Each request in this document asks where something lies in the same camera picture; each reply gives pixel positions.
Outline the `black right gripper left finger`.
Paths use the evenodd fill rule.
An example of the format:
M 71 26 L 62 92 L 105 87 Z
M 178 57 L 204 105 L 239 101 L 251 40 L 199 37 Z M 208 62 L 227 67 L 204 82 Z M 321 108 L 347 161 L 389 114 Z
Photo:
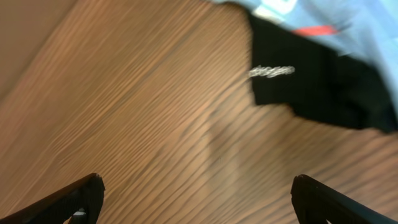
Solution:
M 105 186 L 99 174 L 89 174 L 47 197 L 1 218 L 1 224 L 96 224 Z

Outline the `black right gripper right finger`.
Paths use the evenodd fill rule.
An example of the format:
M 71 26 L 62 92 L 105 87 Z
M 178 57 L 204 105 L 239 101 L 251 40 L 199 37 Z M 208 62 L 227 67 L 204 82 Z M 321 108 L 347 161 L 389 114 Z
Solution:
M 308 175 L 294 177 L 290 193 L 300 224 L 397 224 Z

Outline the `black garment with print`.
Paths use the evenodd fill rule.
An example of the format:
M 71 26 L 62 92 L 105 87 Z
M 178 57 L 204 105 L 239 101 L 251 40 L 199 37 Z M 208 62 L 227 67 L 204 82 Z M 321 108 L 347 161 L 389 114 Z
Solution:
M 248 21 L 255 104 L 286 104 L 299 117 L 345 128 L 397 131 L 390 94 L 374 67 L 253 15 Z

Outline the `light blue t-shirt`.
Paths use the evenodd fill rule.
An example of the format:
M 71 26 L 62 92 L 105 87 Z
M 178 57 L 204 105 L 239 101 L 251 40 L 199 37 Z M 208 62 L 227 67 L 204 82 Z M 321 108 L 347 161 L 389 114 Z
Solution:
M 376 67 L 397 105 L 397 0 L 214 0 Z

